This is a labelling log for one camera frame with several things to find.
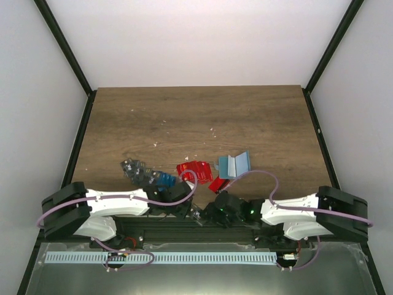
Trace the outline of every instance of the red block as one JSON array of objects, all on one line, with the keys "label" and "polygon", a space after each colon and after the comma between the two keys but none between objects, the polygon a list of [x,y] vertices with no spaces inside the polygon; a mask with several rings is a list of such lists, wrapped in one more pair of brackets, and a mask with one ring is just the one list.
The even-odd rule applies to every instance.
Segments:
[{"label": "red block", "polygon": [[217,176],[217,178],[209,185],[209,189],[218,194],[219,191],[228,185],[229,181],[229,179],[221,179]]},{"label": "red block", "polygon": [[[187,162],[176,166],[177,173],[180,175],[184,170],[192,170],[195,172],[198,182],[204,184],[213,180],[210,165],[207,162]],[[194,177],[190,172],[186,172],[182,175],[184,181],[194,181]]]}]

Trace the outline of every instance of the white wall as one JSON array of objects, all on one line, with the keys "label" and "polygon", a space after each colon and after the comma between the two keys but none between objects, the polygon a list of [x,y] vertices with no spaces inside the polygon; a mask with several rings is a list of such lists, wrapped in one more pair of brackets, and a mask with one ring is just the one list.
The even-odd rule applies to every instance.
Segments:
[{"label": "white wall", "polygon": [[370,247],[393,294],[393,2],[365,1],[312,93],[343,190],[368,200]]},{"label": "white wall", "polygon": [[350,0],[48,0],[97,87],[305,86]]},{"label": "white wall", "polygon": [[60,188],[86,96],[33,1],[0,1],[0,11],[0,294],[8,295],[33,249],[41,200]]}]

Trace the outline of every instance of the cable tray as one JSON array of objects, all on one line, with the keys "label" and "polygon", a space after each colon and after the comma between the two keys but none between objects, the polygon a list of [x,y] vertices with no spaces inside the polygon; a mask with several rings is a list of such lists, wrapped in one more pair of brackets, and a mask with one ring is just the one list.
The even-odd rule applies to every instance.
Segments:
[{"label": "cable tray", "polygon": [[[138,254],[119,256],[109,261],[124,264],[144,264],[151,256]],[[47,264],[104,264],[110,252],[48,251]],[[153,264],[248,264],[275,266],[277,254],[271,252],[153,252]]]}]

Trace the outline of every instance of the cable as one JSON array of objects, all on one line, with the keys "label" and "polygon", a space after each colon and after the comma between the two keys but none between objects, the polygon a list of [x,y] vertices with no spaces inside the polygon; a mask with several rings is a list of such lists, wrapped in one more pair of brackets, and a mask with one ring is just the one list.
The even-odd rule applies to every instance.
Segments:
[{"label": "cable", "polygon": [[143,202],[147,202],[147,203],[154,204],[154,205],[159,205],[159,206],[176,206],[176,205],[178,205],[178,204],[181,204],[181,203],[187,201],[187,200],[194,194],[194,192],[195,192],[196,189],[197,189],[198,177],[197,177],[197,174],[196,174],[194,171],[192,171],[192,170],[184,170],[184,171],[179,175],[180,179],[182,179],[182,175],[183,175],[184,173],[188,173],[188,172],[191,173],[191,174],[194,176],[194,187],[192,188],[191,192],[190,192],[186,197],[184,197],[183,199],[181,199],[181,200],[179,200],[179,201],[172,202],[172,203],[163,203],[163,202],[158,202],[158,201],[153,201],[153,200],[145,199],[145,198],[142,198],[142,197],[133,197],[133,199],[139,200],[139,201],[143,201]]},{"label": "cable", "polygon": [[133,242],[133,245],[134,245],[133,250],[135,250],[136,240],[134,238],[131,238],[131,237],[125,237],[124,238],[124,241],[129,241],[129,240]]},{"label": "cable", "polygon": [[165,218],[167,218],[168,216],[169,216],[169,214],[167,214],[167,215],[165,215],[164,217],[162,217],[162,218],[158,219],[157,221],[164,220],[164,219],[165,219]]},{"label": "cable", "polygon": [[[299,267],[292,267],[292,268],[289,267],[289,271],[305,269],[306,267],[310,266],[310,265],[318,258],[319,252],[320,252],[320,250],[321,250],[321,239],[319,238],[318,235],[317,235],[316,237],[317,237],[318,244],[317,244],[317,251],[316,251],[314,257],[311,258],[310,261],[308,261],[306,264],[304,264],[304,265],[302,265],[302,266],[299,266]],[[281,266],[278,262],[276,262],[276,264],[277,264],[277,266],[278,266],[281,270],[285,270],[285,267]]]},{"label": "cable", "polygon": [[[123,272],[123,271],[127,271],[127,270],[136,270],[136,269],[143,269],[144,267],[147,267],[149,265],[151,265],[151,263],[154,262],[155,256],[153,253],[148,252],[148,251],[140,251],[140,252],[135,252],[135,251],[124,251],[124,250],[116,250],[116,249],[112,249],[111,247],[108,247],[107,245],[105,245],[103,242],[101,242],[100,240],[98,240],[97,238],[91,238],[93,241],[95,241],[100,247],[104,248],[105,250],[108,250],[110,252],[115,252],[115,253],[121,253],[121,254],[145,254],[145,255],[149,255],[152,259],[149,260],[147,263],[142,264],[142,265],[138,265],[136,267],[132,267],[132,268],[127,268],[127,269],[114,269],[116,272]],[[106,261],[105,261],[105,267],[106,267],[106,271],[110,272],[111,268],[109,267],[108,263],[109,261],[111,261],[113,258],[118,257],[118,256],[109,256]]]},{"label": "cable", "polygon": [[297,245],[298,245],[297,259],[299,259],[300,258],[300,251],[302,250],[302,243],[300,243],[300,241],[297,241]]},{"label": "cable", "polygon": [[[181,199],[179,201],[172,202],[172,203],[163,203],[163,202],[157,202],[157,201],[145,199],[145,198],[138,197],[138,196],[133,197],[133,199],[140,200],[140,201],[147,202],[147,203],[151,203],[151,204],[154,204],[154,205],[160,205],[160,206],[176,206],[178,204],[181,204],[181,203],[187,201],[194,194],[194,192],[197,189],[198,177],[197,177],[197,175],[195,174],[194,171],[192,171],[192,170],[184,170],[179,175],[180,179],[181,179],[181,176],[184,173],[188,173],[188,172],[190,172],[194,176],[194,180],[195,180],[194,187],[192,188],[191,192],[187,196],[185,196],[183,199]],[[121,192],[119,192],[119,195],[104,195],[104,196],[101,197],[101,200],[129,199],[129,198],[130,198],[130,195],[124,195],[124,194],[122,195]],[[43,215],[41,215],[40,218],[38,218],[38,220],[36,221],[36,226],[39,227],[40,229],[43,229],[44,226],[41,225],[41,221],[43,221],[46,217],[51,215],[53,212],[56,212],[56,211],[58,211],[58,210],[60,210],[60,209],[62,209],[64,207],[67,207],[67,206],[70,206],[70,205],[75,205],[75,204],[86,202],[86,201],[96,200],[96,199],[97,199],[96,197],[84,197],[84,198],[79,198],[79,199],[67,201],[67,202],[64,202],[64,203],[62,203],[60,205],[57,205],[57,206],[49,209],[48,211],[46,211]]]},{"label": "cable", "polygon": [[292,207],[292,206],[282,206],[280,204],[277,204],[274,200],[273,200],[273,196],[276,193],[276,191],[278,190],[279,187],[279,181],[276,175],[268,172],[268,171],[264,171],[264,170],[251,170],[248,172],[243,173],[242,175],[238,176],[237,178],[235,178],[231,183],[229,183],[224,189],[227,190],[230,186],[233,185],[233,183],[235,183],[237,180],[245,177],[246,175],[250,174],[250,173],[254,173],[254,172],[258,172],[258,173],[263,173],[263,174],[267,174],[270,175],[271,177],[274,178],[274,180],[276,181],[276,186],[274,187],[274,189],[271,191],[270,195],[269,195],[269,201],[276,207],[279,209],[285,209],[285,210],[295,210],[295,211],[310,211],[310,212],[315,212],[315,213],[323,213],[323,214],[329,214],[329,215],[334,215],[334,216],[339,216],[339,217],[344,217],[344,218],[349,218],[349,219],[353,219],[355,221],[361,221],[367,224],[368,227],[372,227],[374,226],[374,223],[367,219],[367,218],[363,218],[363,217],[358,217],[355,215],[351,215],[351,214],[347,214],[347,213],[342,213],[342,212],[337,212],[337,211],[330,211],[330,210],[325,210],[325,209],[318,209],[318,208],[308,208],[308,207]]}]

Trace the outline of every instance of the wooden table surface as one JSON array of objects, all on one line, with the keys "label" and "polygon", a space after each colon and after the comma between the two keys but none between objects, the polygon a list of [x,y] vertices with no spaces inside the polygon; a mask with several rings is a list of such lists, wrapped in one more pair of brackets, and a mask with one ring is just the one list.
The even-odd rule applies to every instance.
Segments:
[{"label": "wooden table surface", "polygon": [[[251,168],[280,180],[277,199],[301,197],[330,185],[321,150],[299,86],[100,88],[72,181],[101,191],[135,189],[119,163],[126,158],[177,175],[176,165],[211,164],[249,150]],[[267,198],[274,180],[253,174],[231,193]],[[208,184],[194,202],[215,199]]]}]

